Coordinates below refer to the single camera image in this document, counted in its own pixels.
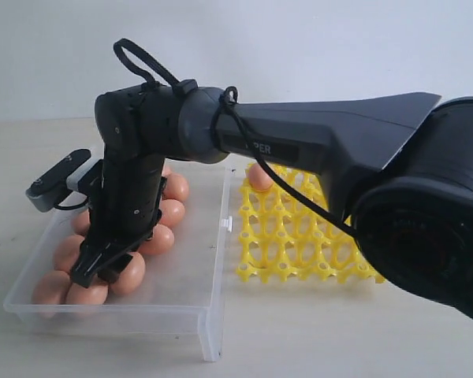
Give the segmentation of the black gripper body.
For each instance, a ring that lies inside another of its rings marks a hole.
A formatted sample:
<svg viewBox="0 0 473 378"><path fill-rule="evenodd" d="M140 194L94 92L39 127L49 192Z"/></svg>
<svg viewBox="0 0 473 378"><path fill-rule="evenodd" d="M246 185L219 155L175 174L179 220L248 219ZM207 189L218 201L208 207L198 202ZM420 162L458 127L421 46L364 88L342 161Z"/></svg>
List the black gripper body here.
<svg viewBox="0 0 473 378"><path fill-rule="evenodd" d="M75 284L88 287L98 277L117 282L131 253L153 233L162 216L159 204L166 178L163 159L127 162L99 160L90 171L90 227L69 271Z"/></svg>

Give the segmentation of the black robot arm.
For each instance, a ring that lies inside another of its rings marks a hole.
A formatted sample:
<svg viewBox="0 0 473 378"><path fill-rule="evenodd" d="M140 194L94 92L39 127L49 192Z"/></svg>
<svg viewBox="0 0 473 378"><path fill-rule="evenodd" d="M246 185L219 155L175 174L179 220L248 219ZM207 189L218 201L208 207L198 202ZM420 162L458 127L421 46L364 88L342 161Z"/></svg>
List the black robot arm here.
<svg viewBox="0 0 473 378"><path fill-rule="evenodd" d="M240 104L235 87L144 83L97 97L95 121L104 158L75 283L116 278L151 234L166 158L240 154L315 174L327 197L316 213L371 266L473 320L473 97Z"/></svg>

